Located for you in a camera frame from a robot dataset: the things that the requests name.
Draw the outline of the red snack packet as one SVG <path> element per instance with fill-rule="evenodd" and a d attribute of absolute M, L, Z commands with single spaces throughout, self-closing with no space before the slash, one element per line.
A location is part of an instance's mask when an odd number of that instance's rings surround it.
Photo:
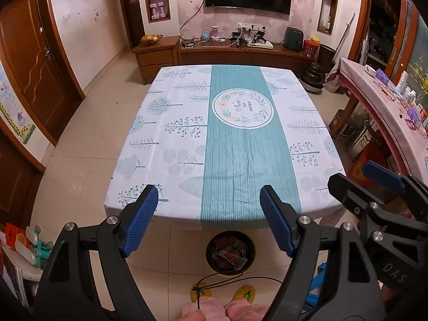
<path fill-rule="evenodd" d="M 247 259 L 239 256 L 238 254 L 231 253 L 226 250 L 220 250 L 218 256 L 225 259 L 235 271 L 240 270 L 247 263 Z"/>

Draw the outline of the black round trash bin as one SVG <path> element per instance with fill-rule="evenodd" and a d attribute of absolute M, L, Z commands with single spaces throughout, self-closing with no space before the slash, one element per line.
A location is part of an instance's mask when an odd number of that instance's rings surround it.
<path fill-rule="evenodd" d="M 226 250 L 246 258 L 247 263 L 242 269 L 235 271 L 233 267 L 218 256 L 220 250 Z M 238 275 L 248 270 L 253 264 L 256 256 L 253 240 L 243 232 L 227 230 L 215 235 L 208 243 L 205 250 L 205 258 L 208 265 L 216 273 L 226 276 Z"/>

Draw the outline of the right yellow slipper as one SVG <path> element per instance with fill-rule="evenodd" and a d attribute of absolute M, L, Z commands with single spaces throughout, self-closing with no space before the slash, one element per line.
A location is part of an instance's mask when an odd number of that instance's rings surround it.
<path fill-rule="evenodd" d="M 243 285 L 234 294 L 232 301 L 245 301 L 252 304 L 255 300 L 255 288 L 252 285 Z"/>

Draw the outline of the yellow slipper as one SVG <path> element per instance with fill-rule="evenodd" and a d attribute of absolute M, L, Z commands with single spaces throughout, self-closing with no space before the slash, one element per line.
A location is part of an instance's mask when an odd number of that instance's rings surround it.
<path fill-rule="evenodd" d="M 243 285 L 234 294 L 232 301 L 245 301 L 252 304 L 255 300 L 255 288 L 252 285 Z"/>
<path fill-rule="evenodd" d="M 195 283 L 190 290 L 190 299 L 192 303 L 197 302 L 202 297 L 211 297 L 212 292 L 204 282 Z"/>

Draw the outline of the blue plastic stool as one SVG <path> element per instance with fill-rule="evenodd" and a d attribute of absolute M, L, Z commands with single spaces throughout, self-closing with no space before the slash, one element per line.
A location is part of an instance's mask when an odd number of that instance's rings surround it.
<path fill-rule="evenodd" d="M 305 312 L 314 309 L 319 302 L 319 293 L 324 282 L 326 272 L 326 263 L 322 263 L 317 267 L 317 275 L 311 280 L 310 290 L 303 305 Z"/>

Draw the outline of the printed tablecloth with teal stripe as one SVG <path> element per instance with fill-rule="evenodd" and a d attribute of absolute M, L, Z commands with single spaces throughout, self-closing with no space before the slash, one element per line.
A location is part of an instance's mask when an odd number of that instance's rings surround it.
<path fill-rule="evenodd" d="M 155 216 L 191 229 L 262 228 L 263 186 L 311 218 L 340 207 L 344 170 L 328 128 L 291 70 L 206 64 L 161 69 L 125 138 L 105 199 L 116 215 L 144 187 Z"/>

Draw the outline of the left yellow slipper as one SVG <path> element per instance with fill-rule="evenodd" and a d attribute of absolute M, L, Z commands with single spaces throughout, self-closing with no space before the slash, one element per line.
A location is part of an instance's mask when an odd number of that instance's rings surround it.
<path fill-rule="evenodd" d="M 197 302 L 202 297 L 211 297 L 212 292 L 204 282 L 195 283 L 190 290 L 190 299 L 192 303 Z"/>

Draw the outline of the side table pink cloth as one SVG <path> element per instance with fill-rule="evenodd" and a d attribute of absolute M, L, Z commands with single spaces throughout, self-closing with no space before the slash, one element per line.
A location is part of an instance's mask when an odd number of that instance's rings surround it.
<path fill-rule="evenodd" d="M 408 105 L 389 87 L 370 76 L 365 67 L 349 59 L 340 59 L 327 81 L 337 82 L 351 92 L 347 106 L 330 130 L 336 137 L 358 104 L 376 123 L 392 153 L 398 171 L 427 182 L 427 133 L 413 124 Z"/>

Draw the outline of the stacked metal pots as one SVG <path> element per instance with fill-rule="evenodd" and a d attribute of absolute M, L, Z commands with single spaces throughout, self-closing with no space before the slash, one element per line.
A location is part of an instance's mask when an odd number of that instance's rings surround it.
<path fill-rule="evenodd" d="M 324 88 L 325 72 L 318 63 L 313 62 L 299 81 L 307 92 L 317 94 Z"/>

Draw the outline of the wooden tv cabinet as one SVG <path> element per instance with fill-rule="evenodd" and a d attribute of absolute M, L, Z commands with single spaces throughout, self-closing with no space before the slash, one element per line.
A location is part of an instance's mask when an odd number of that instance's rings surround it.
<path fill-rule="evenodd" d="M 263 49 L 244 45 L 215 47 L 211 41 L 194 47 L 183 47 L 182 43 L 179 37 L 169 36 L 161 38 L 154 45 L 145 47 L 140 44 L 131 49 L 144 84 L 152 83 L 163 67 L 196 64 L 252 65 L 289 69 L 300 77 L 315 61 L 302 51 L 291 51 L 282 45 Z"/>

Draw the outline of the fruit bowl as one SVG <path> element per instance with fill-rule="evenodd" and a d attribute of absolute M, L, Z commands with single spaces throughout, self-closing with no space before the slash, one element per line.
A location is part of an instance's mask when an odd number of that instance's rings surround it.
<path fill-rule="evenodd" d="M 143 47 L 149 47 L 157 44 L 162 39 L 162 37 L 163 35 L 161 34 L 146 34 L 141 38 L 140 44 Z"/>

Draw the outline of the white set-top box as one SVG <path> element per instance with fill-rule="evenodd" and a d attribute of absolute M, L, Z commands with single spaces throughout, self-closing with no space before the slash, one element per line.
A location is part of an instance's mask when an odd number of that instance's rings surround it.
<path fill-rule="evenodd" d="M 248 47 L 256 49 L 273 49 L 273 44 L 270 41 L 252 40 L 248 43 Z"/>

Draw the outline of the dark green appliance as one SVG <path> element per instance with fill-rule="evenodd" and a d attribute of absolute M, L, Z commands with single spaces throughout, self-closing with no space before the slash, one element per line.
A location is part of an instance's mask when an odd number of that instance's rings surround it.
<path fill-rule="evenodd" d="M 302 51 L 304 33 L 297 28 L 287 27 L 284 34 L 283 46 L 288 50 Z"/>

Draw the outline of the brown wooden door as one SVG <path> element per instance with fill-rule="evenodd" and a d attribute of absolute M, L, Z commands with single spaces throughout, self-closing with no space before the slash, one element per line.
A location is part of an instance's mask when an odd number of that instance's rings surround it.
<path fill-rule="evenodd" d="M 51 0 L 9 0 L 1 61 L 36 126 L 56 145 L 85 96 L 59 36 Z"/>

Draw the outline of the wall poster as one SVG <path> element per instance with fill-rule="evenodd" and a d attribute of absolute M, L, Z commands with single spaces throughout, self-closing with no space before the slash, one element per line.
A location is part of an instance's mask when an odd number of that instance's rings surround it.
<path fill-rule="evenodd" d="M 2 64 L 0 64 L 0 87 L 1 117 L 17 139 L 26 145 L 36 126 L 17 98 Z"/>

